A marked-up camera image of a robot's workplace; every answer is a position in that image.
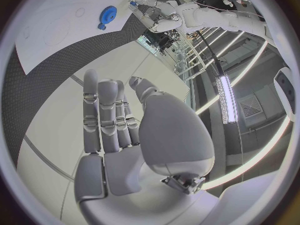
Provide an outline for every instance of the gray mesh surface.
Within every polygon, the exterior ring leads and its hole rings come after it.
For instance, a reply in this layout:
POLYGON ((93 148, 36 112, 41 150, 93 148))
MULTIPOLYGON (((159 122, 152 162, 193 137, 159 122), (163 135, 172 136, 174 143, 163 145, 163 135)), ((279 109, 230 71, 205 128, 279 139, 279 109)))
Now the gray mesh surface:
POLYGON ((145 29, 131 15, 121 31, 76 42, 45 59, 28 75, 23 72, 16 49, 13 51, 2 92, 2 119, 6 143, 15 165, 23 137, 32 119, 55 89, 88 63, 138 39, 145 29))

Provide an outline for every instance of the ventilation grille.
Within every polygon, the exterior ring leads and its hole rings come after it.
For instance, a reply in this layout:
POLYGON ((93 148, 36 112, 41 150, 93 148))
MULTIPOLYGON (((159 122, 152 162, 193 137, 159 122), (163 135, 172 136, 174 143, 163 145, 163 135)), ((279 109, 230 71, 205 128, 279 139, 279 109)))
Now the ventilation grille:
POLYGON ((240 107, 244 113, 245 118, 260 114, 263 112, 262 106, 256 96, 248 97, 239 101, 240 107))

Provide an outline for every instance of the blue plastic part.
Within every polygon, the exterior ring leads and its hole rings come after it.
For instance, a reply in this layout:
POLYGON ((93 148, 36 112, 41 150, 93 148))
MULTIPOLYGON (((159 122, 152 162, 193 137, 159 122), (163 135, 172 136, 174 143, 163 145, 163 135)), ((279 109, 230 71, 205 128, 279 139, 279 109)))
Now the blue plastic part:
POLYGON ((100 23, 99 25, 98 25, 98 28, 100 29, 100 30, 105 30, 106 29, 106 26, 103 24, 103 23, 100 23))
POLYGON ((133 6, 137 6, 138 4, 135 1, 130 1, 130 4, 133 6))
POLYGON ((117 8, 114 6, 108 6, 100 14, 100 23, 109 24, 117 16, 117 8))

